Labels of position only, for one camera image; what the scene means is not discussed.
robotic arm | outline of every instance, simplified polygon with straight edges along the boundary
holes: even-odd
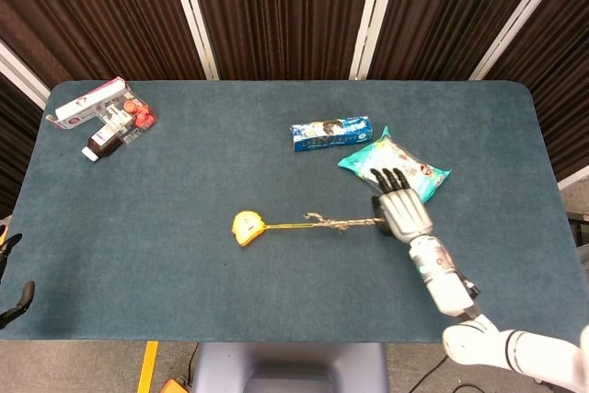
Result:
[[[374,204],[393,235],[409,244],[409,254],[438,309],[461,322],[448,327],[442,341],[459,364],[485,364],[542,379],[578,393],[589,393],[589,326],[582,350],[569,342],[521,330],[498,331],[474,302],[479,289],[452,262],[433,223],[403,173],[371,169],[383,195]]]

table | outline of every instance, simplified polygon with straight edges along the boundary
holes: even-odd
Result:
[[[66,82],[46,109],[101,82]],[[376,229],[271,231],[241,249],[236,213],[371,216],[374,190],[338,161],[294,153],[293,123],[368,115],[415,156],[453,169],[427,203],[500,329],[578,342],[589,294],[529,92],[511,82],[131,82],[159,121],[92,164],[98,127],[43,120],[14,211],[22,232],[2,300],[37,293],[2,338],[440,341],[407,247]]]

floor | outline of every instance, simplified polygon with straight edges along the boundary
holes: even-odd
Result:
[[[589,214],[589,179],[561,192],[567,211]],[[144,342],[0,341],[0,391],[3,393],[123,393],[138,391]],[[186,376],[192,342],[160,342],[149,391],[161,391],[169,378]],[[387,359],[391,393],[411,387],[444,356],[438,344],[389,344]],[[515,373],[447,361],[416,393],[450,393],[461,383],[486,393],[549,393],[547,387]],[[463,388],[460,393],[477,390]]]

teal snack bag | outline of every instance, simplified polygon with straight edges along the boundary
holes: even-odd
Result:
[[[440,186],[450,170],[441,170],[421,163],[401,146],[393,142],[385,127],[381,137],[358,152],[343,158],[338,166],[351,170],[361,179],[365,179],[378,187],[375,176],[370,169],[382,170],[387,168],[400,169],[411,187],[417,191],[422,202],[432,198],[435,190]]]

brown curtain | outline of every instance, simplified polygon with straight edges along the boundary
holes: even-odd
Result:
[[[0,75],[0,219],[12,214],[42,111]]]
[[[364,0],[199,1],[221,78],[348,78]]]
[[[0,0],[0,38],[49,87],[204,78],[179,0]]]
[[[557,179],[589,165],[589,0],[543,0],[487,78],[530,88]]]
[[[368,78],[466,80],[520,0],[389,0]]]

